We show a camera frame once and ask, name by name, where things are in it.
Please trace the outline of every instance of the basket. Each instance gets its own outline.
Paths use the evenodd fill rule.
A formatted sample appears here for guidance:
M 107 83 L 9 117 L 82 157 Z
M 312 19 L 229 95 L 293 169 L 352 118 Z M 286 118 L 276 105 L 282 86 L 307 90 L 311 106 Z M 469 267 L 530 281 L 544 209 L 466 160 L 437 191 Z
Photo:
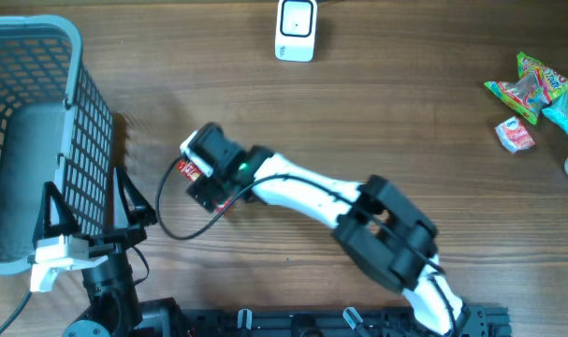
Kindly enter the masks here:
M 64 18 L 0 17 L 0 274 L 30 268 L 44 182 L 82 233 L 104 228 L 113 119 L 81 55 Z

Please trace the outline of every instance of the perforated basket side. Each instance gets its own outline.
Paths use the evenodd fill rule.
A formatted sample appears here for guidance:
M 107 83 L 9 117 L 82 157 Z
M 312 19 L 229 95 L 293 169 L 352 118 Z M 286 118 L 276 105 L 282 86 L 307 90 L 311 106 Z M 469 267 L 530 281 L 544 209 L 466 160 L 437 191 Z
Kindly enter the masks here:
M 113 118 L 102 95 L 80 65 L 74 102 L 74 126 L 63 195 L 86 234 L 100 233 L 105 224 Z

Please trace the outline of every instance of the blue snack bag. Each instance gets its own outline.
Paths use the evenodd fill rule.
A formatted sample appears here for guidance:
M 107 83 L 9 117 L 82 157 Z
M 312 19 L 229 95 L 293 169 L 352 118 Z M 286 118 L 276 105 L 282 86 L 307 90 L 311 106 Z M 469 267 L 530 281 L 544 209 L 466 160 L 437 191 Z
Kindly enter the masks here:
M 568 91 L 542 110 L 544 116 L 566 132 L 568 135 Z

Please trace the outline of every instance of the basket bottom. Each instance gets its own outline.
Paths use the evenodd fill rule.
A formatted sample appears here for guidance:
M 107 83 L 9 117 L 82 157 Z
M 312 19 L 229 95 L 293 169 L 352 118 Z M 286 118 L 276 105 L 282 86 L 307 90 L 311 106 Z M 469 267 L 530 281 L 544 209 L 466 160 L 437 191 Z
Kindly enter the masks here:
M 55 179 L 65 116 L 61 103 L 45 103 L 25 106 L 9 120 L 0 160 L 0 261 L 34 250 L 42 185 Z

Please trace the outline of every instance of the black metal base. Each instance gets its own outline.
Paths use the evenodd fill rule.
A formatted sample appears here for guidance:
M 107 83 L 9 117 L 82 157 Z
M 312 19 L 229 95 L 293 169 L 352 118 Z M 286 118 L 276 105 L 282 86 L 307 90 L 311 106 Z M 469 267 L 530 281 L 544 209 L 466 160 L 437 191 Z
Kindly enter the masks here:
M 510 337 L 506 308 L 470 305 L 460 337 Z M 133 336 L 144 337 L 355 337 L 342 311 L 227 313 L 180 310 L 174 299 L 142 303 L 143 321 Z M 371 337 L 434 337 L 415 322 L 408 307 L 358 311 Z

